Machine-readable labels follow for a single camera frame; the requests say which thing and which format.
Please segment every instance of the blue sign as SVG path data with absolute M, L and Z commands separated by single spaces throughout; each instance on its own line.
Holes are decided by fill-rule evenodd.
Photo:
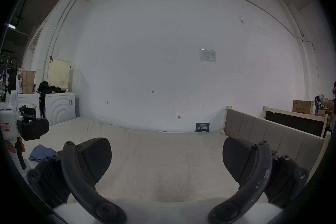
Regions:
M 195 133 L 197 133 L 197 132 L 209 132 L 209 128 L 210 128 L 210 122 L 206 122 L 206 123 L 197 122 Z

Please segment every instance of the brown paper bag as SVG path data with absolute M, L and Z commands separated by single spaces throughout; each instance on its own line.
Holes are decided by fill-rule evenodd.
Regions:
M 22 72 L 22 91 L 23 91 L 23 94 L 33 93 L 35 73 L 36 73 L 36 71 L 23 71 Z

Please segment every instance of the laundry basket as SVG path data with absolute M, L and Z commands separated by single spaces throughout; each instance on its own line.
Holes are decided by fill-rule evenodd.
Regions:
M 54 58 L 49 63 L 48 85 L 60 87 L 62 90 L 68 89 L 70 64 L 71 62 Z

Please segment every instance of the washing machine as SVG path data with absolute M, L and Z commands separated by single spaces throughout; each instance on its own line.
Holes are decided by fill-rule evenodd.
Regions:
M 74 92 L 47 93 L 45 95 L 44 115 L 49 126 L 76 118 Z
M 19 93 L 18 101 L 19 101 L 19 107 L 26 106 L 26 107 L 32 107 L 36 110 L 36 118 L 40 118 L 40 94 L 39 93 L 31 93 L 31 94 L 23 94 Z M 9 103 L 11 101 L 11 95 L 6 94 L 6 103 Z

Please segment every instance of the person's hand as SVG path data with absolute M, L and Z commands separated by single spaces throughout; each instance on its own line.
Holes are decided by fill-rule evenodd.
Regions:
M 18 138 L 18 141 L 19 141 L 19 143 L 20 143 L 21 152 L 25 152 L 26 149 L 25 149 L 24 144 L 22 143 L 22 138 L 19 137 L 19 138 Z M 7 145 L 7 148 L 8 148 L 8 150 L 9 150 L 10 152 L 16 153 L 16 148 L 15 148 L 15 146 L 13 146 L 9 141 L 6 141 L 6 145 Z

